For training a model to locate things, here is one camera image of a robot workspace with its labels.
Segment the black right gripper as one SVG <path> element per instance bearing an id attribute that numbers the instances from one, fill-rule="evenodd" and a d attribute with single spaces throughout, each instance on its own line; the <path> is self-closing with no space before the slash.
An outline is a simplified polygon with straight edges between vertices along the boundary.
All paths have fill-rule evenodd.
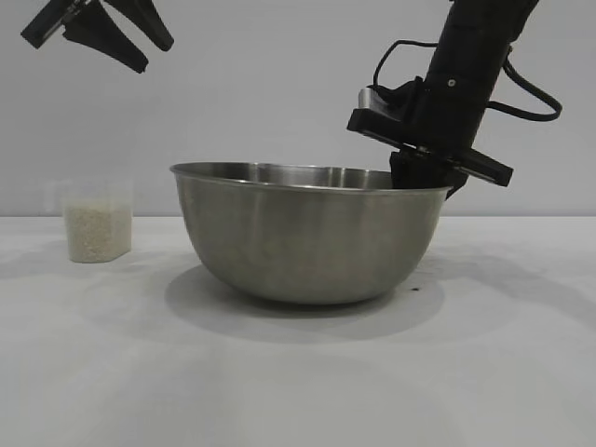
<path id="1" fill-rule="evenodd" d="M 512 168 L 474 150 L 508 43 L 478 26 L 444 26 L 425 77 L 359 94 L 348 130 L 393 147 L 393 189 L 450 186 L 449 199 L 476 177 L 509 184 Z"/>

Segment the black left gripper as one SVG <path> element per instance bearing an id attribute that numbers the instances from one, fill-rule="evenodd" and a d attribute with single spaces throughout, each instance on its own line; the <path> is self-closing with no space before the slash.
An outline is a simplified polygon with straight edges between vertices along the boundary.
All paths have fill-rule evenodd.
<path id="1" fill-rule="evenodd" d="M 174 38 L 152 0 L 106 0 L 139 28 L 159 49 L 169 51 Z M 148 59 L 124 35 L 102 4 L 82 0 L 48 1 L 20 32 L 34 48 L 41 48 L 60 28 L 63 37 L 90 47 L 142 74 Z"/>

